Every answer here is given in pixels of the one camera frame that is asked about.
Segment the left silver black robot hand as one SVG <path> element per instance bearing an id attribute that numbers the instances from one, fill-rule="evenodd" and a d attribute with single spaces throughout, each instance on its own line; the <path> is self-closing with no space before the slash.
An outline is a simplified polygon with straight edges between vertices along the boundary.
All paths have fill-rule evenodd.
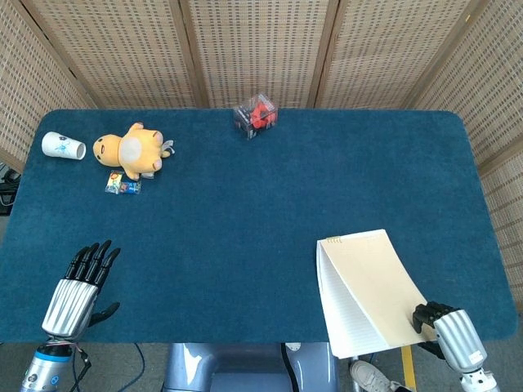
<path id="1" fill-rule="evenodd" d="M 42 330 L 53 341 L 77 341 L 89 327 L 110 318 L 119 308 L 114 302 L 106 309 L 94 310 L 110 269 L 120 253 L 111 249 L 112 241 L 81 248 L 56 285 L 42 321 Z"/>

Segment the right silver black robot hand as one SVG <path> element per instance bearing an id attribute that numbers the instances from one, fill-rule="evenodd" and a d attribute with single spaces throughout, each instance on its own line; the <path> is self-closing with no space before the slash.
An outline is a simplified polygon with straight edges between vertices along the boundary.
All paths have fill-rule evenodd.
<path id="1" fill-rule="evenodd" d="M 412 320 L 416 333 L 422 331 L 424 324 L 434 329 L 436 343 L 421 346 L 446 361 L 457 373 L 467 374 L 482 368 L 487 353 L 465 310 L 429 301 L 416 306 Z"/>

